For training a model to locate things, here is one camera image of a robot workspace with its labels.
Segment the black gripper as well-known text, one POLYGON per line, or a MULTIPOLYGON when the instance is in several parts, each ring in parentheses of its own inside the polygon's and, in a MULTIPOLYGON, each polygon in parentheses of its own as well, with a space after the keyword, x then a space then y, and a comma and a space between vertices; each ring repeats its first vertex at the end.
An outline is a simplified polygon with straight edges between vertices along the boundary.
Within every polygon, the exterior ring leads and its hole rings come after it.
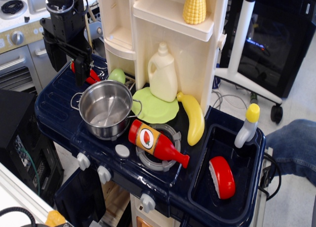
POLYGON ((93 50, 84 35, 86 14, 87 10, 74 7, 62 13, 52 12, 51 18, 40 20, 44 45, 53 68, 59 71, 66 63, 66 57, 71 57, 77 86, 84 84, 93 64, 93 50))

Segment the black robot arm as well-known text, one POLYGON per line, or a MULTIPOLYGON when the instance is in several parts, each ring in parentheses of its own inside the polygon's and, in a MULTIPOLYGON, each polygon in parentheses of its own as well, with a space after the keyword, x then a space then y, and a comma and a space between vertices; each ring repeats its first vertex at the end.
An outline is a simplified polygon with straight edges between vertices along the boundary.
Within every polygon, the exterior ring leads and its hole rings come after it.
POLYGON ((43 40, 50 62, 56 71, 73 59, 75 80, 82 86, 90 75, 92 47, 84 36, 87 0, 46 0, 49 18, 40 19, 43 40))

